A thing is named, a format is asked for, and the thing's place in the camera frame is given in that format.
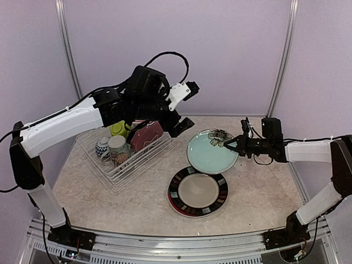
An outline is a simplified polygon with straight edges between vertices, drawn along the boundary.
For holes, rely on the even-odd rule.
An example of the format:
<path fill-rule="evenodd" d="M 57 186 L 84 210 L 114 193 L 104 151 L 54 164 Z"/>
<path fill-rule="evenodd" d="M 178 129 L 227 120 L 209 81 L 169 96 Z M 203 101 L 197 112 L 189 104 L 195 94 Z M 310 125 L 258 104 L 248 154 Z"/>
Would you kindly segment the light teal flower plate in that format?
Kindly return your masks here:
<path fill-rule="evenodd" d="M 207 129 L 194 135 L 187 146 L 187 159 L 197 171 L 221 174 L 235 165 L 239 154 L 224 146 L 234 136 L 222 129 Z"/>

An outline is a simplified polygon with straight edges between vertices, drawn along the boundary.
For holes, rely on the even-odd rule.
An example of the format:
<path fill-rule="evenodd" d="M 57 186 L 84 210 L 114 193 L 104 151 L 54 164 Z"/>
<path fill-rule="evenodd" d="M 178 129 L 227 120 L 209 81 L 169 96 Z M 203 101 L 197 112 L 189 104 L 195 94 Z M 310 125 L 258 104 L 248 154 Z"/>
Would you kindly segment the pink dotted scalloped plate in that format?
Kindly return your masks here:
<path fill-rule="evenodd" d="M 150 122 L 147 126 L 137 130 L 130 141 L 133 151 L 139 152 L 163 135 L 162 127 L 158 121 Z"/>

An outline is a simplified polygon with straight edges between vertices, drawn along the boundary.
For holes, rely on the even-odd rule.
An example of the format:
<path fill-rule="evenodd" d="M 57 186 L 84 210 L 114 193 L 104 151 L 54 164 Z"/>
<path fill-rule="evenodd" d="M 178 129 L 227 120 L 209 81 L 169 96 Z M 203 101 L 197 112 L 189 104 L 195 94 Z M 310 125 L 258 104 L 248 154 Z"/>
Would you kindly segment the black rimmed striped plate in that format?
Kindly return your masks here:
<path fill-rule="evenodd" d="M 175 193 L 174 197 L 191 207 L 209 208 L 211 215 L 225 204 L 229 191 L 222 174 L 207 175 L 188 166 L 173 176 L 167 193 Z"/>

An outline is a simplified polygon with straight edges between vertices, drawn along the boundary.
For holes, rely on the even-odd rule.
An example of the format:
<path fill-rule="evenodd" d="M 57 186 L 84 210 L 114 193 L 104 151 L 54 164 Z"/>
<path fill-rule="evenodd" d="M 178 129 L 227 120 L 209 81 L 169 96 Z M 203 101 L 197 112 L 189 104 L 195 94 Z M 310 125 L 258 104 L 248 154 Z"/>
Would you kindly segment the red teal floral plate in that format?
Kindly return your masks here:
<path fill-rule="evenodd" d="M 191 218 L 200 218 L 204 217 L 206 215 L 209 215 L 211 213 L 209 208 L 194 208 L 191 207 L 184 202 L 179 197 L 174 197 L 173 192 L 169 192 L 167 194 L 168 201 L 173 209 L 176 210 L 176 212 L 180 213 L 183 216 L 186 217 L 191 217 Z"/>

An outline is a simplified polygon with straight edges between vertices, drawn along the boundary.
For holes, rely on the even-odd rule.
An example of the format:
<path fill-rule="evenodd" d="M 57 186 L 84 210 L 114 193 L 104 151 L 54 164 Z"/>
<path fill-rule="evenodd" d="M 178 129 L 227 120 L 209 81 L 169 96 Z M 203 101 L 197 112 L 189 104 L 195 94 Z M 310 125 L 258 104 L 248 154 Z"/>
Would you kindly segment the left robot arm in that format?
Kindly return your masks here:
<path fill-rule="evenodd" d="M 83 132 L 109 127 L 119 121 L 144 124 L 157 121 L 164 132 L 176 138 L 193 126 L 176 107 L 196 95 L 198 85 L 181 79 L 171 85 L 164 73 L 149 64 L 137 66 L 120 84 L 94 89 L 73 105 L 32 123 L 17 122 L 8 133 L 9 155 L 17 187 L 26 191 L 49 226 L 63 243 L 77 239 L 75 229 L 56 200 L 43 175 L 40 154 Z"/>

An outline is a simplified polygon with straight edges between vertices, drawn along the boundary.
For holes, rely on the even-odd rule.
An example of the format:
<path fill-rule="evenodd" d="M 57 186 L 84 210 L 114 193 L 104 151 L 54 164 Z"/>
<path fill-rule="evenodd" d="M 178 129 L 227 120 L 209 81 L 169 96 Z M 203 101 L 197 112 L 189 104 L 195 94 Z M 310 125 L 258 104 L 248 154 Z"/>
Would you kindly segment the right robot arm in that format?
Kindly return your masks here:
<path fill-rule="evenodd" d="M 313 162 L 332 166 L 330 182 L 305 205 L 287 217 L 281 238 L 293 244 L 306 230 L 307 225 L 328 213 L 351 195 L 351 135 L 321 139 L 285 139 L 278 118 L 261 120 L 262 135 L 249 137 L 253 129 L 248 119 L 241 121 L 243 134 L 226 140 L 224 147 L 240 156 L 267 155 L 278 163 Z"/>

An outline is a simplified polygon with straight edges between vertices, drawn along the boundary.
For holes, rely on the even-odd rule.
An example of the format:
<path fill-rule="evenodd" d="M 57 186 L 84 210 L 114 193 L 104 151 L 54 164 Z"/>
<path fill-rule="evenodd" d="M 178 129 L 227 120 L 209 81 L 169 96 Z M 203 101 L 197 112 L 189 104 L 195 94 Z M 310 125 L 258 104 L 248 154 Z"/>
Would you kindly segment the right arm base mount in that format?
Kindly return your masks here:
<path fill-rule="evenodd" d="M 276 249 L 309 240 L 308 225 L 302 225 L 296 211 L 286 219 L 286 226 L 281 229 L 269 229 L 262 234 L 266 250 Z"/>

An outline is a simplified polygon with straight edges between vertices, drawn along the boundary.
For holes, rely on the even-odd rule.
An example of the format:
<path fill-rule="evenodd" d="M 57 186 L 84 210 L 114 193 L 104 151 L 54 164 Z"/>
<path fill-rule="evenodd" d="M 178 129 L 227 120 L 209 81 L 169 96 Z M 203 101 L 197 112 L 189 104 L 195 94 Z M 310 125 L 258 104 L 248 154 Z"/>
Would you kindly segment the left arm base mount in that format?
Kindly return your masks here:
<path fill-rule="evenodd" d="M 73 228 L 68 216 L 65 215 L 65 224 L 57 228 L 51 228 L 48 239 L 49 241 L 76 248 L 77 250 L 92 251 L 96 234 Z"/>

